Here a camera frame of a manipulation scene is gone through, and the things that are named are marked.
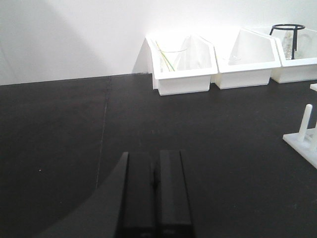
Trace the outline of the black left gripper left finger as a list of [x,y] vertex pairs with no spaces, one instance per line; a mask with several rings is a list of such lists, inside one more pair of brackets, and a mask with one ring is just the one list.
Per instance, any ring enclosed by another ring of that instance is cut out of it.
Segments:
[[123,152],[124,188],[116,238],[154,238],[156,212],[154,171],[147,152]]

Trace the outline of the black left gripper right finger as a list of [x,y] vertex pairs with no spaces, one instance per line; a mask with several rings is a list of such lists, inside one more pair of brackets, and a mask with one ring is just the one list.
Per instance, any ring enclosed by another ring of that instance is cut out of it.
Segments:
[[160,238],[192,238],[193,224],[180,152],[161,150],[157,168],[157,224]]

